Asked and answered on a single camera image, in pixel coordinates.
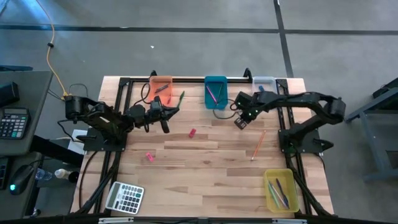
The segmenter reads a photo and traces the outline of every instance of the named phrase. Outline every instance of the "pink eraser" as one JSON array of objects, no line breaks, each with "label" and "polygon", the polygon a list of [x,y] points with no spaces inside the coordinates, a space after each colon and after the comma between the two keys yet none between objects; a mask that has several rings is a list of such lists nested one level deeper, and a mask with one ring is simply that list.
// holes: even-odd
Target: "pink eraser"
[{"label": "pink eraser", "polygon": [[189,137],[192,138],[196,131],[197,130],[195,128],[192,128],[191,132],[189,133]]},{"label": "pink eraser", "polygon": [[151,161],[151,162],[154,161],[154,158],[152,157],[152,155],[149,152],[147,152],[146,156],[148,157],[149,161]]}]

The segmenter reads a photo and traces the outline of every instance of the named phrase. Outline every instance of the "concrete floor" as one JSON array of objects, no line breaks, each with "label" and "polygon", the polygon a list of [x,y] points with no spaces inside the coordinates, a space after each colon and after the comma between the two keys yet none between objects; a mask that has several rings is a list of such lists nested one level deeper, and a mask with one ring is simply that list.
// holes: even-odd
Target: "concrete floor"
[{"label": "concrete floor", "polygon": [[[273,0],[41,0],[55,24],[65,26],[207,27],[277,29]],[[398,30],[398,1],[280,0],[286,29]],[[115,8],[109,14],[109,8]],[[33,0],[10,0],[1,24],[48,24]],[[0,30],[0,64],[48,70],[50,31]],[[396,35],[287,35],[294,77],[308,91],[341,96],[350,113],[396,78]],[[64,85],[84,83],[98,97],[105,75],[253,75],[286,77],[279,34],[181,32],[56,32],[51,61]],[[51,89],[61,94],[55,79]],[[74,93],[84,94],[75,88]],[[56,121],[63,103],[47,97],[37,134],[63,137]],[[67,126],[85,128],[84,124]],[[396,222],[398,181],[365,184],[376,170],[361,124],[325,126],[321,137],[335,143],[325,153],[335,213],[341,217]],[[41,197],[55,198],[54,194]],[[46,215],[65,213],[70,204]]]}]

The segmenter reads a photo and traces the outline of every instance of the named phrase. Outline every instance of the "blue bin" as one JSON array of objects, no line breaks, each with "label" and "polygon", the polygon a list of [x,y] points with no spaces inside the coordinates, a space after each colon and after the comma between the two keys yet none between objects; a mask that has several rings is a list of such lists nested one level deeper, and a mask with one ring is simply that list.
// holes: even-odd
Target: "blue bin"
[{"label": "blue bin", "polygon": [[[212,94],[217,100],[218,104],[214,102],[207,87],[211,90]],[[228,80],[224,76],[207,76],[205,77],[205,105],[207,109],[222,110],[228,105]]]}]

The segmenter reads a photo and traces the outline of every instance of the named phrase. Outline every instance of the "orange bin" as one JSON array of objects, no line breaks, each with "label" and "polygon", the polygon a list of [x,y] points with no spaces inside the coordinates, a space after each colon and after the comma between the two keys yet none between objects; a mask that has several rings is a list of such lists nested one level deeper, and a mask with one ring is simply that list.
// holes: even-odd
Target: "orange bin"
[{"label": "orange bin", "polygon": [[[152,76],[149,78],[150,92],[148,95],[149,100],[153,100],[155,96],[159,96],[163,105],[168,106],[171,104],[172,90],[173,90],[173,77],[171,76]],[[161,91],[156,92],[159,88],[166,86]]]}]

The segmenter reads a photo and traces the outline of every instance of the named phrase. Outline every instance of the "yellow bin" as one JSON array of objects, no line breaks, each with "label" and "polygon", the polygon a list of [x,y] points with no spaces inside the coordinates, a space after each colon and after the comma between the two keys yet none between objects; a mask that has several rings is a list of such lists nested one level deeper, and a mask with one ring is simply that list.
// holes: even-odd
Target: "yellow bin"
[{"label": "yellow bin", "polygon": [[[274,186],[280,197],[283,198],[276,179],[279,180],[282,190],[287,197],[287,201],[289,203],[288,208],[284,206],[284,204],[280,201],[278,195],[274,193],[275,199],[279,203],[278,208],[270,192],[268,182],[270,182]],[[290,169],[267,169],[264,173],[264,188],[266,191],[267,207],[270,211],[274,213],[280,213],[297,212],[299,210],[299,202],[297,200],[297,192],[295,188],[293,172]]]}]

